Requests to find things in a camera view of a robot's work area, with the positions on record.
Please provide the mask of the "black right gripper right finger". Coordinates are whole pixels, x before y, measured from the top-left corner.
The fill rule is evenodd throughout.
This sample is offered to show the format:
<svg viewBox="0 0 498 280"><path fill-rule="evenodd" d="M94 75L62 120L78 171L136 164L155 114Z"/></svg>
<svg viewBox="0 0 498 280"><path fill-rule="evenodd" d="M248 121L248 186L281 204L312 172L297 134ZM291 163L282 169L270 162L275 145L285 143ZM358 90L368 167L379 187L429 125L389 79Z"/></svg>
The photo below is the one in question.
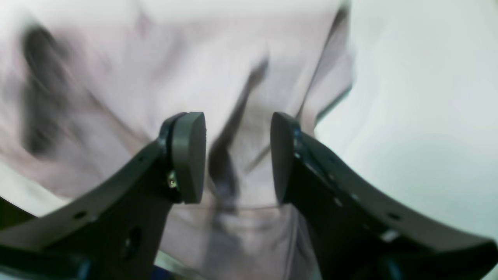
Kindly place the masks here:
<svg viewBox="0 0 498 280"><path fill-rule="evenodd" d="M497 265L494 240L382 193L288 114L270 143L276 198L304 218L324 280L480 280Z"/></svg>

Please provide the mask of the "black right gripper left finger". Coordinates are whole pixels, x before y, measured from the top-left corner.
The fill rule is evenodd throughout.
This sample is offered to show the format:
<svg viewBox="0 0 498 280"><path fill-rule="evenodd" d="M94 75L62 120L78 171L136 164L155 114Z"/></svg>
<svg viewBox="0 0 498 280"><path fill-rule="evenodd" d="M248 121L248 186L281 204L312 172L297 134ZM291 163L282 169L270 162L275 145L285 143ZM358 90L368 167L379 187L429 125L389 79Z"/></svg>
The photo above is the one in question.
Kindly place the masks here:
<svg viewBox="0 0 498 280"><path fill-rule="evenodd" d="M36 217L1 199L2 280L149 280L174 204L201 202L206 121L167 119L107 181Z"/></svg>

